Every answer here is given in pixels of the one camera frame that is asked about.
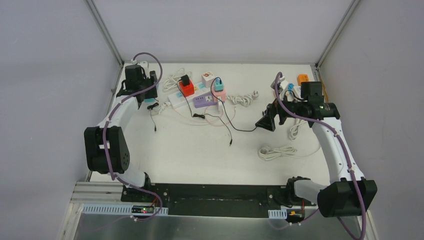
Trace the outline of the teal power strip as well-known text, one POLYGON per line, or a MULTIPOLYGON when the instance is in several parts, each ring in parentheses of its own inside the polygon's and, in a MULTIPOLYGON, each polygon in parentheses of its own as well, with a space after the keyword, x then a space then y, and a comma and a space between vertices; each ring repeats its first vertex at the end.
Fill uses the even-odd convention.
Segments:
POLYGON ((144 100, 144 102, 145 102, 146 104, 150 104, 150 105, 152 105, 152 104, 154 104, 154 103, 157 103, 157 102, 158 102, 158 100, 157 100, 156 98, 146 98, 146 99, 144 100))

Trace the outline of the purple power strip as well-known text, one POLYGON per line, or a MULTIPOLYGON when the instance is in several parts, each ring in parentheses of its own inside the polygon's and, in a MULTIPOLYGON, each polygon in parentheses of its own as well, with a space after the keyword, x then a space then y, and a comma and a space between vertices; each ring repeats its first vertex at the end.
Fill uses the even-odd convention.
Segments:
POLYGON ((211 93, 205 93, 195 97, 193 99, 193 105, 196 109, 199 109, 217 105, 217 102, 214 101, 213 95, 211 93))

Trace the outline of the pink cube socket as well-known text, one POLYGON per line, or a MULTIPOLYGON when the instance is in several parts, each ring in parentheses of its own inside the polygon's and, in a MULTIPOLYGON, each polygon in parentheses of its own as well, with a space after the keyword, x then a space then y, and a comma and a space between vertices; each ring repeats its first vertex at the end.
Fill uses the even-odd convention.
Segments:
POLYGON ((222 91, 215 91, 215 89, 214 89, 214 88, 212 88, 211 93, 212 93, 213 101, 214 101, 215 103, 219 102, 219 100, 218 100, 218 99, 221 99, 223 102, 225 102, 225 101, 226 101, 226 91, 225 91, 225 90, 222 90, 222 91))

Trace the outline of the teal charger plug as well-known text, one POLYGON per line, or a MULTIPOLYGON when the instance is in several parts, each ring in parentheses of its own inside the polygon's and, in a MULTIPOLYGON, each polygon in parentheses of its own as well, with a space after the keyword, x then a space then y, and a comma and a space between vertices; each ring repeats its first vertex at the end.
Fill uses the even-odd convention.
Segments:
POLYGON ((225 89, 224 83, 223 83, 223 81, 220 78, 216 78, 214 80, 213 86, 214 86, 214 91, 215 92, 222 92, 225 89))

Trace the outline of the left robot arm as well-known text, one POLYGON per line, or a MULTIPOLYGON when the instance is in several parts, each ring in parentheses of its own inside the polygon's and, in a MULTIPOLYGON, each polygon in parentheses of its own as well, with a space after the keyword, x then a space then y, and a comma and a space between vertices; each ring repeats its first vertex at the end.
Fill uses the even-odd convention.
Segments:
POLYGON ((131 164, 124 131, 143 101, 158 96, 157 80, 146 61, 126 66, 113 108, 98 125, 83 133, 88 169, 135 187, 133 195, 143 203, 152 198, 153 189, 147 185, 148 175, 131 164))

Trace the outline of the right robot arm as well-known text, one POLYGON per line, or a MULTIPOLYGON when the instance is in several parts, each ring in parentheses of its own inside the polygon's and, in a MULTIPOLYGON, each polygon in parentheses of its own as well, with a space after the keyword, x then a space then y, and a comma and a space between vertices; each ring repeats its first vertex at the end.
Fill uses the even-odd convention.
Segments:
POLYGON ((275 117, 279 125, 287 118, 308 123, 318 139, 329 173, 329 185, 321 185, 306 177, 292 177, 287 181, 284 200, 290 205, 307 200, 317 204, 323 217, 360 216, 366 213, 378 188, 374 180, 367 180, 358 168, 346 143, 340 113, 334 103, 325 102, 321 82, 304 82, 300 96, 288 100, 288 88, 278 83, 275 100, 268 104, 256 127, 275 131, 275 117))

